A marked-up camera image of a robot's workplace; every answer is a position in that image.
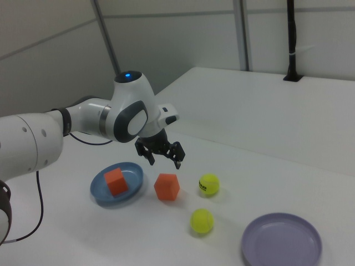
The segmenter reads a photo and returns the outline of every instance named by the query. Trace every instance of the white robot link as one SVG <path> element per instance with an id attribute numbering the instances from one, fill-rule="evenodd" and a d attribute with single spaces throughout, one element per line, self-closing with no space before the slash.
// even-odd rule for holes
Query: white robot link
<path id="1" fill-rule="evenodd" d="M 114 80 L 112 99 L 88 96 L 67 108 L 43 114 L 0 118 L 0 245 L 11 226 L 11 192 L 5 181 L 38 171 L 60 156 L 63 136 L 80 131 L 109 140 L 135 143 L 139 156 L 154 163 L 164 155 L 180 168 L 185 157 L 179 142 L 168 142 L 165 127 L 179 119 L 171 104 L 157 105 L 147 78 L 126 71 Z"/>

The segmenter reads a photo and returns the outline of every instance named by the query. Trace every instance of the blue plate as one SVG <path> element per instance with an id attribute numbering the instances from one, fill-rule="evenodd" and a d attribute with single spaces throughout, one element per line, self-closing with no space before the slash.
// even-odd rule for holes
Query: blue plate
<path id="1" fill-rule="evenodd" d="M 124 179 L 126 180 L 128 190 L 116 196 L 112 196 L 109 187 L 107 186 L 104 174 L 116 168 L 121 169 Z M 134 196 L 140 189 L 142 183 L 143 170 L 139 165 L 132 162 L 120 162 L 99 172 L 91 182 L 90 192 L 98 203 L 118 203 L 128 200 Z"/>

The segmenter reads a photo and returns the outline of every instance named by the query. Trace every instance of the orange cube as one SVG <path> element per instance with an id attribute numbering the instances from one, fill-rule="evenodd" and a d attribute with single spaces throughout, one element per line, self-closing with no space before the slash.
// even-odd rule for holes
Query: orange cube
<path id="1" fill-rule="evenodd" d="M 161 173 L 154 184 L 156 195 L 161 201 L 174 201 L 179 193 L 178 177 L 174 174 Z"/>
<path id="2" fill-rule="evenodd" d="M 128 186 L 120 168 L 116 168 L 104 174 L 107 186 L 112 196 L 128 190 Z"/>

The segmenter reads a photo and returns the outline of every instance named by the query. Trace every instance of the yellow ball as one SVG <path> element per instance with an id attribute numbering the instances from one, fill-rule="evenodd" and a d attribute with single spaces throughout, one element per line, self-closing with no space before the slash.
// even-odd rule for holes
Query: yellow ball
<path id="1" fill-rule="evenodd" d="M 199 186 L 202 193 L 212 195 L 220 189 L 220 181 L 213 173 L 207 173 L 200 178 Z"/>
<path id="2" fill-rule="evenodd" d="M 208 233 L 212 229 L 214 222 L 212 213 L 206 209 L 195 210 L 190 218 L 191 228 L 201 234 Z"/>

